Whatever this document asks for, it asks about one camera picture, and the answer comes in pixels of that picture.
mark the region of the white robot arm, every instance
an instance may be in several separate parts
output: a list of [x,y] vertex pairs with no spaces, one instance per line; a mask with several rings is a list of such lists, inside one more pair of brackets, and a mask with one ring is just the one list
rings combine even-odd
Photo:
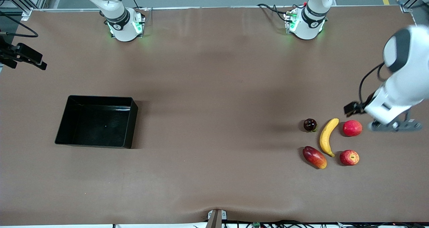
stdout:
[[100,8],[110,32],[121,42],[129,42],[143,34],[144,19],[141,13],[125,8],[120,0],[90,0]]
[[429,98],[429,28],[409,26],[399,30],[386,43],[384,63],[392,75],[369,96],[365,103],[344,107],[347,116],[368,113],[374,117],[374,131],[414,131],[421,124],[398,115]]
[[287,23],[288,30],[304,40],[315,38],[322,31],[332,3],[333,0],[308,0],[307,5],[292,10],[291,16],[286,17],[292,21]]

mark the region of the red apple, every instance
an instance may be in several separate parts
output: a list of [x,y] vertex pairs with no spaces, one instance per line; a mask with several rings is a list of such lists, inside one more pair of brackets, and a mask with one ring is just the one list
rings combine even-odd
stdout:
[[328,165],[325,156],[323,156],[321,152],[313,147],[306,146],[302,150],[302,154],[307,161],[314,164],[318,168],[324,169],[326,168],[326,165]]
[[344,123],[343,132],[349,137],[357,136],[362,132],[362,124],[356,120],[349,120]]
[[340,154],[340,161],[347,166],[356,165],[359,162],[359,154],[353,150],[345,150]]

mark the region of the table surface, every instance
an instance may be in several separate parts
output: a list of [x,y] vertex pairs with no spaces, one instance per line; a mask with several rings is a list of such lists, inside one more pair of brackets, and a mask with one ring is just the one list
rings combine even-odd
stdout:
[[[198,222],[213,208],[230,220],[427,221],[426,102],[412,112],[420,132],[336,129],[332,149],[356,150],[354,167],[337,155],[317,170],[302,156],[319,133],[301,121],[346,121],[343,106],[387,39],[413,23],[397,6],[328,17],[303,41],[258,8],[156,10],[142,39],[121,43],[96,12],[34,11],[26,24],[40,37],[15,43],[48,69],[0,75],[0,224]],[[364,97],[379,85],[369,77]],[[133,149],[55,145],[69,95],[133,97]]]

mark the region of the black rectangular box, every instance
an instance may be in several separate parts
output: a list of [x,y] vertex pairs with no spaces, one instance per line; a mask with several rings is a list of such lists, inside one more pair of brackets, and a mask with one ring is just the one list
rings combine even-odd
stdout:
[[55,143],[130,149],[137,110],[129,97],[71,95]]

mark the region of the banana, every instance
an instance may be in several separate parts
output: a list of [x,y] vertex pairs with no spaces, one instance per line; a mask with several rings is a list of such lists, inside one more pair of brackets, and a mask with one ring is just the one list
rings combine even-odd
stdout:
[[331,136],[332,131],[337,127],[340,120],[338,118],[331,119],[328,124],[323,128],[322,133],[320,134],[320,148],[323,152],[327,153],[331,157],[335,157],[334,153],[331,151],[331,145],[329,144],[329,137]]

